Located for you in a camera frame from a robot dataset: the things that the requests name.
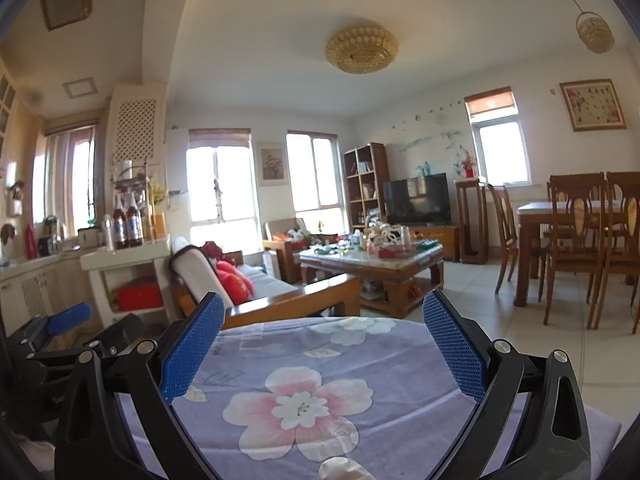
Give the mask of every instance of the television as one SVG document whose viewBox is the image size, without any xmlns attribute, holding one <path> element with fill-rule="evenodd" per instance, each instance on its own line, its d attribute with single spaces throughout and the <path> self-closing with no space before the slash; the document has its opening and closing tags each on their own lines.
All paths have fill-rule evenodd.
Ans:
<svg viewBox="0 0 640 480">
<path fill-rule="evenodd" d="M 449 224 L 447 174 L 385 182 L 386 221 L 390 224 Z"/>
</svg>

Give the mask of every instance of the framed picture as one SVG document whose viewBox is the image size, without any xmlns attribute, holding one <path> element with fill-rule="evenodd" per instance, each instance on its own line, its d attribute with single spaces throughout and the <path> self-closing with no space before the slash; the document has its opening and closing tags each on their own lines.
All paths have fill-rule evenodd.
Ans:
<svg viewBox="0 0 640 480">
<path fill-rule="evenodd" d="M 625 116 L 611 79 L 560 83 L 574 132 L 626 128 Z"/>
<path fill-rule="evenodd" d="M 289 183 L 287 149 L 281 142 L 258 142 L 258 184 L 285 186 Z"/>
</svg>

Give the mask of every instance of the floral tablecloth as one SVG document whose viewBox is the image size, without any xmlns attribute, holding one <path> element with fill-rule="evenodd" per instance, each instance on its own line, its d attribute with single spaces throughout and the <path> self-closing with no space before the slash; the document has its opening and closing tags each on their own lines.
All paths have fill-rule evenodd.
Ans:
<svg viewBox="0 0 640 480">
<path fill-rule="evenodd" d="M 487 471 L 502 463 L 523 401 Z M 162 474 L 130 398 L 121 404 L 146 466 Z M 312 480 L 334 456 L 378 480 L 424 480 L 475 402 L 460 392 L 424 325 L 355 317 L 221 332 L 173 406 L 224 480 Z M 620 425 L 595 410 L 588 419 L 598 428 L 596 436 L 590 431 L 596 471 Z"/>
</svg>

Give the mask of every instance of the wooden dining table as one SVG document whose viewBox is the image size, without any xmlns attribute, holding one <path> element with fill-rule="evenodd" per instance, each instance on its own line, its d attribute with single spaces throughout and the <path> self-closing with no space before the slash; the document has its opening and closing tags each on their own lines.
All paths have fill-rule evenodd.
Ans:
<svg viewBox="0 0 640 480">
<path fill-rule="evenodd" d="M 566 202 L 557 202 L 558 213 L 565 215 Z M 614 200 L 614 204 L 620 206 L 620 200 Z M 594 214 L 599 214 L 603 203 L 600 200 L 591 202 Z M 532 256 L 532 247 L 540 243 L 540 227 L 554 222 L 552 202 L 531 202 L 518 208 L 517 222 L 519 224 L 518 242 L 520 254 L 518 256 L 518 283 L 516 295 L 513 298 L 514 306 L 527 306 L 529 294 L 529 279 L 538 276 L 538 257 Z"/>
</svg>

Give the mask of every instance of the gold ceiling mount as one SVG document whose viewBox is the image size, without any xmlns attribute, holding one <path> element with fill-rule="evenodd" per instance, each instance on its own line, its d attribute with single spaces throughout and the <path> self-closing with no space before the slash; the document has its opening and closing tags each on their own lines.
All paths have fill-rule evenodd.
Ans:
<svg viewBox="0 0 640 480">
<path fill-rule="evenodd" d="M 359 25 L 333 35 L 324 57 L 347 74 L 369 74 L 389 66 L 398 54 L 398 40 L 382 27 Z"/>
<path fill-rule="evenodd" d="M 609 52 L 616 44 L 616 38 L 609 24 L 602 16 L 590 10 L 582 10 L 580 4 L 573 0 L 580 9 L 580 14 L 575 19 L 575 30 L 585 46 L 596 54 Z"/>
</svg>

